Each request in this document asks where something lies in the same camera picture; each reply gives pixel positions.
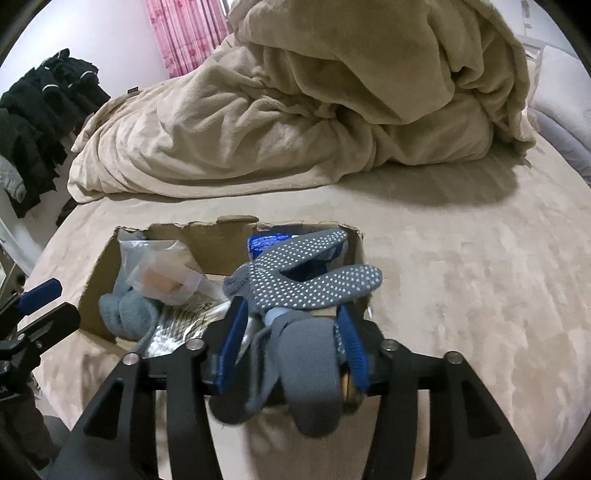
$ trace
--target comforter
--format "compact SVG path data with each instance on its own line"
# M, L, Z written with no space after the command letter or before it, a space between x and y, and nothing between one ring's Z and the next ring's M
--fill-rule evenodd
M525 54L481 0L241 0L197 70L105 105L69 190L217 197L533 145Z

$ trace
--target black gripper frame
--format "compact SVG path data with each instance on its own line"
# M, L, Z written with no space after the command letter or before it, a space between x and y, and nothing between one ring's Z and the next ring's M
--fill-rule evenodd
M228 325L237 306L226 316ZM430 391L426 480L535 480L511 425L461 354L433 358L384 342L346 307L355 327L368 334L368 395L381 396L363 480L411 480L419 390ZM155 391L166 390L173 479L221 480L204 400L218 393L204 378L210 353L205 342L193 340L166 356L127 354L84 410L49 479L157 479Z

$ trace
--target white pillow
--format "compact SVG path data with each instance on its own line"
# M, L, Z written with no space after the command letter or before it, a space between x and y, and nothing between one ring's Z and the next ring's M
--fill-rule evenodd
M531 107L545 113L591 151L591 78L579 59L545 46Z

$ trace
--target gray glove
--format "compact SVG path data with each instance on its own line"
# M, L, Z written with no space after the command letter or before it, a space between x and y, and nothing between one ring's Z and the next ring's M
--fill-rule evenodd
M363 297L382 284L382 273L370 265L349 265L305 282L284 275L313 258L322 258L346 240L344 230L333 228L275 244L227 278L224 293L229 298L244 297L256 313L273 307L323 309Z

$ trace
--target plastic wrapper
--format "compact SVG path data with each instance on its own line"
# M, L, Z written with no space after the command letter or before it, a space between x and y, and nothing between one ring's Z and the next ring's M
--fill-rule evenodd
M184 305L197 294L224 298L221 285L209 281L189 248L178 240L134 239L119 231L121 270L126 283L143 297L166 305Z
M165 306L150 343L145 352L140 353L146 358L168 355L191 338L201 338L207 327L212 322L223 319L230 308L230 300L203 300L201 297L180 307ZM260 327L259 324L259 320L249 317L239 357L248 347L255 331Z

